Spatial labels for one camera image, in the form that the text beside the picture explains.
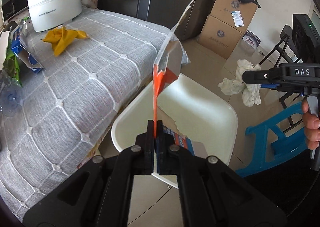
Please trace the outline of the person's right hand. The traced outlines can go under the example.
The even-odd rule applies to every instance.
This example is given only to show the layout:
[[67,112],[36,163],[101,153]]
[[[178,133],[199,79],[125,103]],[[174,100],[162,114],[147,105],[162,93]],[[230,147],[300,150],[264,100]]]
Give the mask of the person's right hand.
[[302,101],[302,111],[306,145],[308,149],[315,150],[319,147],[320,140],[319,118],[309,112],[309,106],[306,100]]

